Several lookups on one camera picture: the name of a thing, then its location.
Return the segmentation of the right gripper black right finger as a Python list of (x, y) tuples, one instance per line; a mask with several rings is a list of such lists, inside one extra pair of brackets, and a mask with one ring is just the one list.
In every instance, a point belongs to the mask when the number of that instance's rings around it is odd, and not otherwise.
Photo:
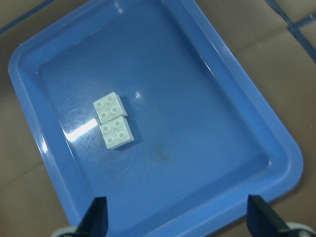
[(287, 237), (290, 228), (259, 195), (247, 200), (247, 228), (253, 237)]

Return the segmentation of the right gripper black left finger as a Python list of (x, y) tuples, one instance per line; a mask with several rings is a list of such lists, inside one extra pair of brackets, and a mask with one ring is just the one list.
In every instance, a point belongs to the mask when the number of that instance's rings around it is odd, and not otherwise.
[(96, 197), (75, 231), (76, 237), (105, 237), (108, 232), (106, 197)]

